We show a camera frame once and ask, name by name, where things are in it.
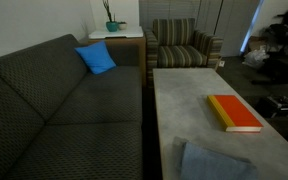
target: potted plant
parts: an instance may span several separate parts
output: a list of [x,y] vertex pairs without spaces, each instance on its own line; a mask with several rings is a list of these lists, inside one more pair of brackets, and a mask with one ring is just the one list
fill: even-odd
[[118,22],[118,29],[124,30],[127,27],[127,23],[125,21]]
[[112,14],[110,12],[110,4],[108,0],[103,0],[103,5],[109,19],[109,21],[106,22],[106,28],[109,32],[115,32],[117,31],[118,23],[115,21],[115,15],[114,15],[114,21],[112,21]]

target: white wall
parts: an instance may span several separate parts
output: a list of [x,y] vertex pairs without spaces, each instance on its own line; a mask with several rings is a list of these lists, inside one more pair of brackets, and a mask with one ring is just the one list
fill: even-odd
[[271,24],[281,23],[281,18],[274,17],[287,11],[288,0],[264,0],[251,34],[253,36],[260,36],[261,32]]
[[[90,0],[96,29],[105,29],[108,16],[102,0]],[[112,20],[115,13],[116,21],[125,21],[128,26],[139,26],[138,0],[109,0]]]
[[90,0],[0,0],[0,56],[65,34],[95,29]]

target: patterned armchair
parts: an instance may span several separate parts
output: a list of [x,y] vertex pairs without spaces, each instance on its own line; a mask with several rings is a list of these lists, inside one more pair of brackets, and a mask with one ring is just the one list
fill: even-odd
[[223,40],[194,30],[195,19],[155,19],[146,36],[146,78],[153,84],[154,68],[216,68]]

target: orange book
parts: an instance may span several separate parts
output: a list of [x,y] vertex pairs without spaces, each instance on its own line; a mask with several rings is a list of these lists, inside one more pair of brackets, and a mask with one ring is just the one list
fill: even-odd
[[209,95],[207,101],[227,132],[260,132],[263,125],[234,95]]

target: gray coffee table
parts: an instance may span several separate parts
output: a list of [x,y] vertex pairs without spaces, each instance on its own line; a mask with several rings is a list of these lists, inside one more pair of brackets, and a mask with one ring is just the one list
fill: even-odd
[[[288,142],[213,69],[154,69],[153,73],[164,179],[179,179],[179,145],[184,141],[248,158],[260,179],[288,179]],[[264,125],[261,133],[224,132],[205,101],[209,94],[236,95]]]

